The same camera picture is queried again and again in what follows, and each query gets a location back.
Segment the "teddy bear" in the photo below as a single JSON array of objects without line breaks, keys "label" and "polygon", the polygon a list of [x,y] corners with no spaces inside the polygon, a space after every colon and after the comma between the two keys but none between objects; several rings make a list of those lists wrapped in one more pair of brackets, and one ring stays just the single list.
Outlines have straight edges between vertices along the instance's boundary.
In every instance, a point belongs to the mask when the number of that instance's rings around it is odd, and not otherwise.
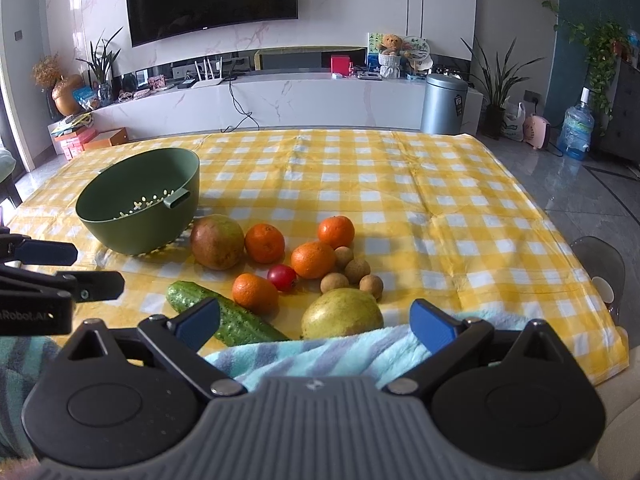
[{"label": "teddy bear", "polygon": [[400,56],[403,43],[404,41],[400,36],[385,34],[382,36],[382,42],[378,45],[378,51],[385,56]]}]

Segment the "cardboard box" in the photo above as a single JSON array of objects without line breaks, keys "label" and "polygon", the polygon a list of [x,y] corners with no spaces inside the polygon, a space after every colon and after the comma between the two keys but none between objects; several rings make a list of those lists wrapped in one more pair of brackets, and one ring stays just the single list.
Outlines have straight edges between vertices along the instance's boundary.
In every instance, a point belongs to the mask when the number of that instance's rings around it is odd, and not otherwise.
[{"label": "cardboard box", "polygon": [[71,160],[84,152],[85,142],[89,142],[97,135],[98,132],[95,128],[85,127],[71,134],[55,137],[54,140],[60,144],[66,160]]},{"label": "cardboard box", "polygon": [[54,137],[53,140],[55,140],[56,142],[62,142],[63,140],[79,139],[80,144],[85,144],[93,139],[97,134],[98,130],[96,130],[94,127],[87,128],[86,126],[83,126],[79,130],[71,132],[70,134]]},{"label": "cardboard box", "polygon": [[118,146],[129,142],[127,137],[127,129],[110,130],[95,136],[90,142],[84,144],[86,150],[98,150],[99,148],[108,148],[109,146]]}]

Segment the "wall outlet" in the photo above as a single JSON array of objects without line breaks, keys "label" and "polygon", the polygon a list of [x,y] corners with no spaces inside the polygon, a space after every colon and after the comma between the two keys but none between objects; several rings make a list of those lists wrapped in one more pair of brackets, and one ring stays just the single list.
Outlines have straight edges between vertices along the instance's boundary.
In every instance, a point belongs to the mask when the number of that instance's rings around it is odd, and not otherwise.
[{"label": "wall outlet", "polygon": [[532,92],[531,90],[525,90],[524,100],[527,103],[535,103],[537,101],[538,104],[540,104],[540,101],[542,101],[542,96],[537,92]]},{"label": "wall outlet", "polygon": [[174,66],[173,70],[174,79],[184,79],[187,77],[187,70],[191,70],[192,72],[194,72],[195,67],[192,64],[184,66]]}]

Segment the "green bowl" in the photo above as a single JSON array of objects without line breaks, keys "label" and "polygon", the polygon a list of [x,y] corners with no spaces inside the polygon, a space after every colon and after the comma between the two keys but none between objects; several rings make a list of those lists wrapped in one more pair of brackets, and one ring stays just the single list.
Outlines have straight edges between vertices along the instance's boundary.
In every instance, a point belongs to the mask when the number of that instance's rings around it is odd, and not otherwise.
[{"label": "green bowl", "polygon": [[195,215],[199,193],[198,156],[161,148],[103,170],[82,190],[76,214],[113,251],[144,254],[180,236]]}]

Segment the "tv stand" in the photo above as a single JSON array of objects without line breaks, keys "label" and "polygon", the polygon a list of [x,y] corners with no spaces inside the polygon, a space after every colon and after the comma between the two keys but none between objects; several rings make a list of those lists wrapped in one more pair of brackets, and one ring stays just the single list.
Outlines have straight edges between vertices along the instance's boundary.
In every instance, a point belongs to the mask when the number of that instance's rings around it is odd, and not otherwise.
[{"label": "tv stand", "polygon": [[[303,72],[243,75],[231,85],[260,129],[420,129],[425,89],[421,81],[332,79],[327,72]],[[475,135],[481,104],[482,95],[469,89],[463,133]],[[220,131],[242,118],[228,85],[217,80],[99,108],[92,116],[98,131],[126,127],[131,140]],[[249,121],[242,126],[255,129]]]}]

